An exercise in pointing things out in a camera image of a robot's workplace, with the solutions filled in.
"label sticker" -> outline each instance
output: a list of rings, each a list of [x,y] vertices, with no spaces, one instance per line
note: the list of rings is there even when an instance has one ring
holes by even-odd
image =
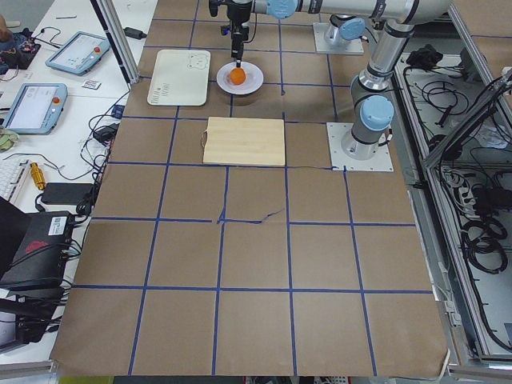
[[[101,85],[100,82],[97,82],[96,80],[85,80],[82,84],[82,87],[89,88],[91,90],[96,90]]]
[[[51,219],[50,230],[48,236],[58,236],[64,233],[66,228],[66,216],[57,216]]]

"wooden cutting board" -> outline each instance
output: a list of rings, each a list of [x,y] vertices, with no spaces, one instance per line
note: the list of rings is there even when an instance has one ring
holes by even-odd
[[[209,118],[203,162],[284,166],[284,121],[264,118]]]

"metal mounting plate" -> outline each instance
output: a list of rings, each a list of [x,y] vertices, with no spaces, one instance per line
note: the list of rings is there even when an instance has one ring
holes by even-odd
[[[342,149],[342,137],[345,132],[352,129],[351,122],[328,122],[327,134],[329,137],[330,164],[334,170],[364,170],[369,172],[393,172],[390,152],[387,146],[380,146],[375,156],[368,160],[356,160]],[[381,142],[386,140],[384,134]]]
[[[365,53],[365,50],[362,48],[362,42],[358,38],[344,46],[332,46],[328,44],[323,37],[328,28],[328,22],[316,22],[313,24],[314,44],[319,54],[362,55]]]

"table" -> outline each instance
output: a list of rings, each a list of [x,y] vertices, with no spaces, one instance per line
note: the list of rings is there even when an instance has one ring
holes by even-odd
[[[438,374],[446,340],[393,147],[393,173],[330,168],[323,123],[353,121],[368,54],[314,54],[311,22],[260,20],[257,93],[211,82],[204,106],[155,107],[159,50],[210,50],[211,80],[230,60],[206,0],[157,4],[51,355],[62,374]],[[286,166],[203,165],[209,116],[284,118]]]
[[[124,26],[131,26],[141,30],[149,28],[156,0],[141,0],[139,2],[116,0],[114,4]],[[57,16],[73,14],[77,15],[76,19],[55,19]],[[62,33],[56,39],[57,42],[64,42],[78,30],[104,35],[92,6],[87,0],[73,2],[55,0],[37,30],[46,26],[55,26],[62,30]],[[47,36],[51,37],[52,34],[47,33],[44,35],[45,38]],[[129,39],[129,44],[135,59],[138,61],[142,52],[143,42]],[[104,59],[83,77],[48,68],[44,62],[53,52],[53,48],[47,48],[43,44],[28,70],[20,70],[19,75],[11,82],[0,82],[0,91],[2,92],[0,107],[11,106],[20,85],[24,82],[62,82],[67,85],[69,94],[58,124],[48,135],[22,136],[15,147],[2,153],[0,158],[4,159],[15,153],[44,154],[52,162],[59,166],[64,166],[61,168],[61,171],[65,176],[72,178],[83,174],[90,168],[79,157],[80,149],[90,133],[87,122],[97,114],[104,114],[118,98],[128,91],[128,87],[112,52],[107,53]],[[10,78],[13,74],[14,71],[10,70],[5,77]],[[99,90],[82,88],[81,84],[86,78],[99,80],[102,83]],[[120,101],[121,104],[125,102],[126,97]],[[110,124],[117,121],[113,118],[106,118],[102,121],[102,124]],[[92,154],[104,152],[104,147],[96,142],[91,142],[89,148]],[[31,156],[30,159],[40,165],[48,182],[65,182],[56,171],[44,165],[45,161],[42,158]],[[91,181],[92,177],[88,174],[76,182]],[[25,212],[34,212],[34,198],[38,193],[39,191],[30,178],[28,178],[24,184],[23,192],[16,201],[16,206]],[[73,207],[52,206],[52,210],[61,208],[72,210]],[[75,229],[74,238],[82,242],[85,231],[86,226],[80,226]],[[78,260],[76,259],[67,263],[65,276],[69,280],[73,280],[77,264]],[[61,313],[62,308],[58,309],[57,314]],[[55,337],[55,333],[46,334],[38,343],[31,343],[16,350],[0,354],[0,364],[43,362],[50,356]]]

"power adapter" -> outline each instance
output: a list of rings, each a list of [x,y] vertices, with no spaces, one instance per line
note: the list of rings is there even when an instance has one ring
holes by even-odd
[[[136,38],[137,40],[141,40],[142,38],[147,38],[147,34],[142,32],[141,30],[136,30],[135,28],[126,27],[124,29],[125,36],[128,38]]]
[[[109,126],[103,126],[99,130],[96,130],[93,132],[93,138],[95,138],[97,141],[104,143],[109,142],[113,138],[115,138],[116,133],[118,132],[119,123],[113,123]]]

